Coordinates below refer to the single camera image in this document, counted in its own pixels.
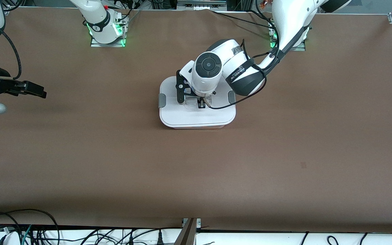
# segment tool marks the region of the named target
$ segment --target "black strap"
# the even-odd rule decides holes
[[[86,21],[87,25],[90,27],[90,29],[92,29],[92,31],[101,32],[104,29],[104,27],[106,27],[110,23],[111,20],[110,13],[108,11],[106,11],[106,13],[107,15],[105,16],[105,19],[99,23],[93,24]]]
[[[254,59],[248,59],[241,66],[239,66],[235,71],[233,71],[227,78],[228,84],[232,84],[236,78],[243,74],[249,67],[255,64]]]

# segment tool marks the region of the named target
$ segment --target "power cord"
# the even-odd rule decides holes
[[[131,233],[129,233],[129,242],[128,242],[129,245],[134,245],[134,240],[132,238],[132,232],[133,232],[133,230],[131,231]]]
[[[174,227],[165,227],[165,228],[152,229],[152,230],[149,230],[149,231],[142,232],[142,233],[138,234],[137,236],[133,237],[132,239],[136,239],[137,237],[140,237],[140,236],[142,236],[142,235],[144,235],[144,234],[146,234],[146,233],[150,233],[150,232],[152,232],[152,231],[165,230],[165,229],[176,229],[176,228],[174,228]]]
[[[259,8],[259,6],[258,6],[257,1],[255,1],[255,7],[257,8],[258,13],[256,13],[256,12],[253,11],[253,10],[249,10],[248,12],[252,12],[252,13],[254,13],[255,15],[257,15],[258,17],[260,17],[261,19],[266,20],[266,21],[273,27],[273,30],[274,30],[274,32],[275,32],[275,34],[276,34],[276,37],[277,37],[277,38],[276,38],[276,43],[275,43],[275,46],[274,46],[274,48],[275,48],[275,47],[277,48],[276,54],[274,55],[273,60],[270,62],[270,64],[267,65],[266,68],[263,68],[263,70],[268,70],[268,69],[270,69],[270,68],[272,67],[272,65],[274,64],[274,62],[276,61],[276,59],[277,59],[277,57],[278,57],[278,54],[279,54],[279,51],[280,51],[280,47],[279,47],[279,44],[280,44],[280,36],[279,36],[278,31],[277,31],[277,28],[276,28],[276,26],[273,24],[273,22],[272,22],[269,18],[267,18],[266,16],[264,16],[264,14],[261,12],[261,10],[260,10],[260,8]]]
[[[361,240],[359,241],[359,245],[362,245],[362,241],[364,240],[364,238],[367,236],[367,232],[366,233],[364,233],[364,235],[361,237]],[[326,238],[326,241],[328,242],[328,244],[329,245],[334,245],[333,243],[331,243],[331,239],[333,239],[334,241],[335,241],[335,243],[336,243],[336,245],[339,245],[338,244],[338,241],[337,241],[337,239],[334,237],[334,236],[328,236],[327,238]]]
[[[18,68],[18,72],[17,72],[17,76],[15,76],[14,78],[12,78],[13,80],[16,80],[20,77],[20,75],[22,74],[22,65],[20,64],[20,58],[19,58],[19,54],[17,53],[17,49],[14,46],[12,40],[10,39],[10,37],[8,37],[8,35],[0,28],[0,33],[7,39],[7,41],[10,43],[11,48],[14,51],[14,55],[16,56],[16,60],[17,60],[17,68]]]
[[[300,243],[300,245],[304,245],[305,239],[306,239],[306,237],[308,236],[308,233],[309,233],[309,231],[307,231],[307,232],[305,233],[305,236],[303,237],[302,242]]]
[[[35,209],[35,208],[25,208],[25,209],[17,209],[17,210],[8,211],[8,212],[0,212],[0,216],[1,216],[1,215],[6,215],[6,216],[10,217],[10,219],[12,219],[12,220],[15,222],[15,224],[16,224],[16,226],[17,226],[17,228],[18,228],[19,241],[20,241],[21,243],[22,243],[22,240],[21,240],[21,238],[20,238],[21,229],[19,228],[19,224],[18,224],[18,223],[16,222],[16,220],[15,220],[13,217],[11,217],[9,214],[10,214],[10,213],[14,213],[14,212],[23,212],[23,211],[34,211],[34,212],[39,212],[39,213],[42,213],[42,214],[47,215],[47,216],[52,220],[52,222],[53,222],[54,225],[55,225],[55,228],[56,228],[56,231],[57,231],[57,236],[58,236],[57,245],[60,244],[60,231],[59,231],[59,225],[57,224],[55,218],[54,218],[50,213],[48,213],[48,212],[46,212],[46,211],[43,211],[43,210],[40,210],[40,209]]]
[[[216,14],[219,14],[219,15],[222,15],[222,16],[225,16],[225,17],[228,17],[228,18],[232,18],[232,19],[236,19],[236,20],[241,20],[241,21],[244,21],[244,22],[247,22],[247,23],[250,23],[250,24],[254,24],[254,25],[257,25],[257,26],[262,26],[262,27],[265,27],[265,28],[271,28],[271,27],[268,26],[268,25],[263,25],[263,24],[260,24],[260,23],[251,22],[251,21],[249,21],[249,20],[240,19],[240,18],[237,18],[237,17],[234,17],[234,16],[230,16],[230,15],[223,14],[223,13],[218,13],[218,12],[215,12],[215,11],[212,11],[212,12],[213,12],[213,13],[216,13]]]
[[[158,231],[158,241],[157,241],[157,245],[164,245],[164,242],[163,242],[163,234],[161,233],[161,230]]]

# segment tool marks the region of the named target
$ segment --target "gray latch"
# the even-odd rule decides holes
[[[158,108],[163,108],[166,106],[166,95],[165,94],[158,94]]]
[[[229,104],[235,103],[235,93],[232,90],[228,92],[228,101]]]

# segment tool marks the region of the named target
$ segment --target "wire bundle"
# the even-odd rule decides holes
[[[53,227],[55,227],[55,230],[57,232],[57,238],[49,238],[46,236],[46,231],[50,231],[49,229],[46,229],[45,226],[43,225],[19,225],[19,223],[16,221],[16,219],[13,218],[13,216],[11,215],[12,213],[15,212],[24,212],[24,211],[34,211],[34,212],[39,212],[42,214],[47,215],[53,222]],[[59,225],[57,224],[55,218],[48,212],[46,211],[42,211],[40,209],[34,209],[34,208],[27,208],[27,209],[18,209],[18,210],[13,210],[13,211],[8,211],[8,212],[0,212],[0,216],[6,216],[9,219],[12,220],[12,222],[14,223],[14,225],[0,225],[0,229],[3,229],[5,227],[12,227],[13,230],[10,231],[13,232],[15,231],[18,236],[19,236],[19,242],[21,245],[54,245],[55,243],[51,243],[50,241],[56,241],[56,245],[60,244],[60,241],[66,241],[66,242],[77,242],[77,241],[81,241],[80,245],[98,245],[99,242],[101,242],[102,240],[106,240],[107,242],[111,242],[113,245],[133,245],[135,243],[143,243],[145,245],[147,245],[144,242],[137,242],[134,241],[134,239],[153,232],[153,231],[160,231],[162,229],[172,229],[175,227],[166,227],[166,228],[157,228],[157,229],[151,229],[145,232],[142,232],[136,236],[133,236],[134,231],[136,231],[137,229],[132,229],[131,232],[129,234],[126,234],[125,236],[123,235],[123,229],[122,229],[122,238],[120,240],[110,236],[110,233],[115,231],[116,229],[111,229],[110,231],[108,231],[105,234],[101,234],[99,233],[100,229],[95,229],[93,230],[90,234],[88,234],[86,237],[81,238],[81,239],[76,239],[76,240],[68,240],[68,239],[62,239],[60,237],[60,230],[59,230]],[[96,241],[93,244],[87,244],[87,240],[90,237],[95,237],[97,236]],[[129,241],[128,242],[124,242],[125,238],[127,238],[129,236]]]

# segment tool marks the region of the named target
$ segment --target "brown table surface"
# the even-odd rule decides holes
[[[219,39],[265,52],[267,30],[210,11],[142,11],[125,48],[90,48],[82,21],[77,9],[7,17],[21,78],[48,97],[0,96],[0,210],[41,208],[61,225],[201,217],[219,229],[392,231],[385,15],[317,15],[307,51],[288,53],[221,130],[165,127],[159,86]],[[0,67],[17,71],[4,37]]]

